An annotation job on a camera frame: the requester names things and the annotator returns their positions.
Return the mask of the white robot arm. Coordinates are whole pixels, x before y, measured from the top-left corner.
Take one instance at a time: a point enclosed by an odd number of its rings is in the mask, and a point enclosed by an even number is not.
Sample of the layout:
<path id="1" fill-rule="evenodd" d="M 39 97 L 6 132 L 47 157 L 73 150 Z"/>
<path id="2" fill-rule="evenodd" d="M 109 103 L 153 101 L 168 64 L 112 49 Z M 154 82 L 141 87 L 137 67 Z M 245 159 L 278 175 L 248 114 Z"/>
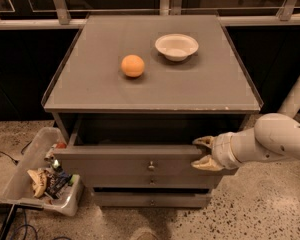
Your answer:
<path id="1" fill-rule="evenodd" d="M 199 170 L 236 169 L 248 162 L 273 162 L 286 158 L 300 160 L 300 123 L 294 120 L 300 110 L 300 76 L 277 113 L 258 118 L 253 128 L 193 141 L 211 153 L 193 161 Z"/>

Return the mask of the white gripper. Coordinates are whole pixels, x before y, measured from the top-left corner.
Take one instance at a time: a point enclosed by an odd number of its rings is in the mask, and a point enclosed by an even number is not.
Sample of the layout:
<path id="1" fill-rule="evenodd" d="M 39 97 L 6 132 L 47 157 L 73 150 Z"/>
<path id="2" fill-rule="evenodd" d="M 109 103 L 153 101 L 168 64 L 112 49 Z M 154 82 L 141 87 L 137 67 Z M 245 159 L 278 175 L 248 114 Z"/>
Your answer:
<path id="1" fill-rule="evenodd" d="M 213 136 L 196 138 L 192 144 L 212 148 L 212 156 L 206 155 L 193 161 L 191 166 L 205 171 L 221 171 L 223 168 L 232 170 L 240 167 L 242 163 L 235 157 L 231 148 L 232 137 L 233 133 L 229 132 L 220 134 L 215 138 Z"/>

